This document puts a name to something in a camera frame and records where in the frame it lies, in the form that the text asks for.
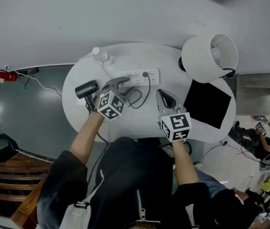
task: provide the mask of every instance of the white round table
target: white round table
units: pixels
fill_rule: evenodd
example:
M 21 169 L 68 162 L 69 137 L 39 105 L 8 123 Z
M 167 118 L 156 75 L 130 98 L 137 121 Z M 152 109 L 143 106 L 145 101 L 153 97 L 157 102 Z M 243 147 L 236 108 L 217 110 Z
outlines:
M 134 139 L 164 136 L 157 123 L 159 111 L 156 90 L 162 88 L 174 93 L 184 101 L 192 82 L 190 76 L 178 66 L 181 51 L 168 46 L 139 42 L 111 45 L 106 47 L 106 50 L 113 57 L 113 63 L 105 66 L 111 77 L 117 77 L 118 70 L 157 68 L 160 73 L 160 84 L 151 86 L 150 95 L 141 108 L 128 107 L 121 118 L 113 121 L 104 120 L 99 130 L 100 135 L 110 142 L 121 136 Z M 65 115 L 71 126 L 78 132 L 88 118 L 88 111 L 85 105 L 77 104 L 75 88 L 91 80 L 96 80 L 101 89 L 110 80 L 110 77 L 104 72 L 102 66 L 88 55 L 72 67 L 64 83 Z M 211 84 L 231 96 L 231 100 L 221 129 L 191 119 L 193 127 L 188 138 L 206 143 L 222 140 L 228 134 L 236 115 L 236 101 L 227 83 L 223 79 L 217 79 Z M 135 106 L 139 106 L 143 101 L 148 87 L 140 86 L 138 89 L 142 91 L 142 98 L 134 104 Z M 130 101 L 132 102 L 138 97 L 139 94 L 136 92 L 131 96 Z

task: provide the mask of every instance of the electrical outlet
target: electrical outlet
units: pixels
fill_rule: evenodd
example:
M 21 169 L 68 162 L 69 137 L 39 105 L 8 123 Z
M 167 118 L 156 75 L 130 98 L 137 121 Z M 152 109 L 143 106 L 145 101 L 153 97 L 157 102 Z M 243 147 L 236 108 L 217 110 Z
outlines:
M 136 70 L 123 70 L 118 71 L 118 76 L 129 77 L 130 80 L 125 82 L 119 87 L 129 87 L 129 86 L 148 86 L 149 79 L 144 77 L 143 72 L 147 72 L 150 77 L 151 85 L 159 85 L 159 70 L 158 69 L 136 69 Z

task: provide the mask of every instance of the wooden chair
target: wooden chair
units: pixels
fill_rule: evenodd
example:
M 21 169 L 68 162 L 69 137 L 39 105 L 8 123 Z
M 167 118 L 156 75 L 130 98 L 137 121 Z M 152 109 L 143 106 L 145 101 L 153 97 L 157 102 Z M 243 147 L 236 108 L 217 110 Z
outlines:
M 18 153 L 0 163 L 0 215 L 23 229 L 37 226 L 36 204 L 52 163 Z

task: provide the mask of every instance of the yellow object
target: yellow object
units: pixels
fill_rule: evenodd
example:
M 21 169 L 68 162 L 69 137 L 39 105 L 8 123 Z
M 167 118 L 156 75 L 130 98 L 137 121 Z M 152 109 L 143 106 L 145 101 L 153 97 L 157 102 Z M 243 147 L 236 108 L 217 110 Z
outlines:
M 270 191 L 270 175 L 268 176 L 268 178 L 264 181 L 264 183 L 260 184 L 260 188 L 263 191 L 269 192 Z

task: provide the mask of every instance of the small white bottle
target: small white bottle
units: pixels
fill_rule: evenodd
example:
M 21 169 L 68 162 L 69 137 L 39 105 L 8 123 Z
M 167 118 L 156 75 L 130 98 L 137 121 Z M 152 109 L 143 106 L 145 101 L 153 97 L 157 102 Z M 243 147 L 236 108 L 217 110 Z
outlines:
M 111 64 L 112 60 L 110 55 L 104 50 L 104 48 L 95 47 L 92 49 L 92 55 L 95 61 L 101 64 Z

